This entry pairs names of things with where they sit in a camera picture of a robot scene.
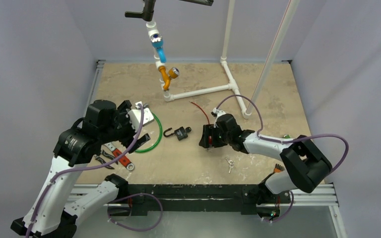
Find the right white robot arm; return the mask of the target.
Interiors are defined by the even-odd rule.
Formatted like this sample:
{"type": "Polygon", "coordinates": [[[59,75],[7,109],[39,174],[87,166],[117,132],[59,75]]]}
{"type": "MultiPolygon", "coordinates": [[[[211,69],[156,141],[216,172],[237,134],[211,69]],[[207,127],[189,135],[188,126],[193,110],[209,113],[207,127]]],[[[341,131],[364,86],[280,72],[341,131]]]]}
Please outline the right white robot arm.
{"type": "Polygon", "coordinates": [[[281,161],[285,170],[270,173],[258,185],[258,194],[266,202],[283,191],[311,193],[332,170],[331,162],[306,136],[294,140],[262,137],[254,130],[241,129],[231,114],[222,114],[214,124],[204,125],[199,145],[205,149],[230,146],[237,152],[281,161]]]}

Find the green cable lock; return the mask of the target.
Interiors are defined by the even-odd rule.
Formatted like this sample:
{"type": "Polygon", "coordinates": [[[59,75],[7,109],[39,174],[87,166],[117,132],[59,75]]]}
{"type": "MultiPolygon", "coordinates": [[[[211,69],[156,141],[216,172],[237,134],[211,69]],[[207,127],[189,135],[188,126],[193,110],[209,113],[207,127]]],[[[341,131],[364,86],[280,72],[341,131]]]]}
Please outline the green cable lock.
{"type": "Polygon", "coordinates": [[[159,145],[159,143],[161,142],[161,139],[162,139],[162,137],[163,137],[163,127],[162,127],[162,124],[161,124],[159,118],[158,118],[154,113],[152,113],[152,115],[154,116],[154,119],[156,120],[156,122],[157,122],[157,124],[158,124],[158,127],[159,127],[159,135],[158,135],[158,138],[157,138],[156,142],[155,142],[153,145],[151,145],[150,147],[148,147],[148,148],[146,148],[146,149],[137,149],[137,150],[135,151],[136,153],[141,154],[141,153],[147,153],[147,152],[150,152],[150,151],[152,151],[153,149],[155,149],[155,148],[159,145]]]}

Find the silver key bunch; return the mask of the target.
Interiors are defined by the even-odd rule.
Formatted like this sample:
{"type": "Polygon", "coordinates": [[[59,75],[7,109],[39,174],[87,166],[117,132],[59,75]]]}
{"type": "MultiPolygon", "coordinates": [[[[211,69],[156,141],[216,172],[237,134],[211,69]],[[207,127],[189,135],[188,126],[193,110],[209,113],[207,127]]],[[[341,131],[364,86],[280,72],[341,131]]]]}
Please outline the silver key bunch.
{"type": "Polygon", "coordinates": [[[224,159],[225,159],[226,162],[228,163],[228,173],[230,174],[231,171],[232,171],[233,168],[234,168],[234,162],[233,162],[231,159],[229,159],[227,156],[224,157],[224,159]]]}

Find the black padlock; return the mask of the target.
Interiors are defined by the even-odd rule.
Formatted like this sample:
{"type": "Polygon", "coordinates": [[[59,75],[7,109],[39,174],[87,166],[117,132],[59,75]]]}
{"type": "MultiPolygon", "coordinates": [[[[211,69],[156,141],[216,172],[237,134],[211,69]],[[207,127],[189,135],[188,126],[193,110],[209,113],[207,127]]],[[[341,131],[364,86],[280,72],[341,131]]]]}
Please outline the black padlock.
{"type": "Polygon", "coordinates": [[[185,129],[186,129],[186,127],[181,126],[180,128],[174,130],[173,133],[167,134],[167,132],[169,132],[169,131],[172,130],[172,128],[168,128],[167,130],[165,130],[165,131],[163,132],[163,136],[167,138],[167,137],[171,137],[171,136],[175,135],[176,138],[177,138],[179,141],[181,141],[181,140],[183,140],[183,139],[188,138],[188,136],[189,136],[189,133],[187,133],[187,132],[185,131],[185,129]]]}

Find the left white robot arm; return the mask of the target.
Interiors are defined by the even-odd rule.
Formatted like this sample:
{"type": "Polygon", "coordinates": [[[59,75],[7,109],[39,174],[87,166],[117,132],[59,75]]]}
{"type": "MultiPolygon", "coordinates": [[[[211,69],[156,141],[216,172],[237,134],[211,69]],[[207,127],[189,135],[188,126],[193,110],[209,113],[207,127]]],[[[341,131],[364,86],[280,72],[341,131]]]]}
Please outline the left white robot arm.
{"type": "Polygon", "coordinates": [[[115,174],[107,176],[93,191],[68,203],[69,195],[84,170],[102,145],[119,141],[132,153],[145,142],[142,128],[154,119],[142,103],[125,100],[119,106],[108,100],[90,104],[84,117],[62,132],[46,181],[29,212],[15,219],[10,228],[20,236],[33,238],[71,238],[84,220],[104,204],[124,202],[128,182],[115,174]]]}

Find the red cable lock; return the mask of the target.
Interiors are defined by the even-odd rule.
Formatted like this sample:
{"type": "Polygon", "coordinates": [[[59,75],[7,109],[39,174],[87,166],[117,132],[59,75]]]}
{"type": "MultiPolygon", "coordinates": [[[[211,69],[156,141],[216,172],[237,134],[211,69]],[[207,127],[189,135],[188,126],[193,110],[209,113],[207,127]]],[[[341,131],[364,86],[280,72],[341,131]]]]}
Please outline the red cable lock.
{"type": "MultiPolygon", "coordinates": [[[[210,120],[209,120],[207,113],[204,111],[204,109],[195,102],[190,101],[190,103],[192,103],[193,105],[195,105],[196,107],[198,107],[201,110],[201,112],[204,114],[205,118],[207,119],[207,124],[209,125],[210,120]]],[[[207,132],[206,134],[207,135],[204,136],[204,137],[207,137],[207,143],[206,144],[211,146],[212,145],[212,136],[209,134],[209,132],[207,132]]]]}

